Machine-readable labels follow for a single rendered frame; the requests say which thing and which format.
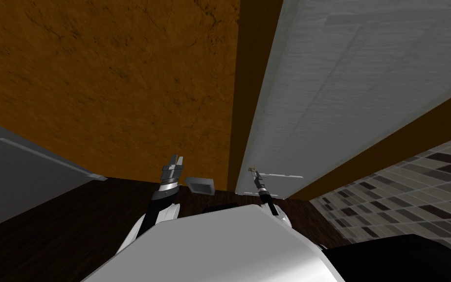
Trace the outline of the grey rectangular wall box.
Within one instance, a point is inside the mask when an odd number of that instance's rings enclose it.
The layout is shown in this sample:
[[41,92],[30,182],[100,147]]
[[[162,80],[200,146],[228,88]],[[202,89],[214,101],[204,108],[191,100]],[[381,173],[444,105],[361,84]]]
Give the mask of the grey rectangular wall box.
[[215,195],[214,180],[207,178],[187,177],[185,183],[191,193]]

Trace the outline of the white door leaf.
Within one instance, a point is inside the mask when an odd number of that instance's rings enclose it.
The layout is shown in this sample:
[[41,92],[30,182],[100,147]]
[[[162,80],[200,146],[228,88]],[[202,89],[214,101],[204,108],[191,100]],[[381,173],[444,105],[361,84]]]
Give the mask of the white door leaf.
[[451,140],[451,0],[241,1],[227,191],[309,200]]

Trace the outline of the grey panel door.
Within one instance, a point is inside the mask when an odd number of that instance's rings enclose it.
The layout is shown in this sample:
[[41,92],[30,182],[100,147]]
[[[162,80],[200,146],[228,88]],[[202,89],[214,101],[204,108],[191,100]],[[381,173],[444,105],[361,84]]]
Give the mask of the grey panel door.
[[[0,125],[5,138],[90,173],[23,134]],[[0,141],[0,223],[92,181],[84,174]]]

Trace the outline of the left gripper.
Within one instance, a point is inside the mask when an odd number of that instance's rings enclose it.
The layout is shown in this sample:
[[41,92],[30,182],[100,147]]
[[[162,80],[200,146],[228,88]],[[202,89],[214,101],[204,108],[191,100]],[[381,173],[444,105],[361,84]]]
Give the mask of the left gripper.
[[178,154],[172,155],[171,160],[169,162],[169,165],[165,165],[162,168],[162,175],[161,175],[161,185],[167,185],[171,183],[177,183],[179,181],[179,178],[181,176],[181,173],[184,169],[183,163],[183,156],[179,156]]

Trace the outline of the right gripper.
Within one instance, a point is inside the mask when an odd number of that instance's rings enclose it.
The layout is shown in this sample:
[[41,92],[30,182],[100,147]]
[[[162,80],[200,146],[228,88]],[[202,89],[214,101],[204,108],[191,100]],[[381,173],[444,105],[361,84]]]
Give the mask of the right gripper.
[[256,189],[266,190],[261,174],[257,170],[252,170],[252,175],[254,177],[254,183],[255,183]]

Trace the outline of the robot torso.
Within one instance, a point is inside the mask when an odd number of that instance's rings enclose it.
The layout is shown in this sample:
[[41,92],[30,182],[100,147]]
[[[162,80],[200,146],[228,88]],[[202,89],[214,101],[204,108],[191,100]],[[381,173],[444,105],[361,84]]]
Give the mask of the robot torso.
[[82,282],[344,282],[322,250],[259,205],[163,221]]

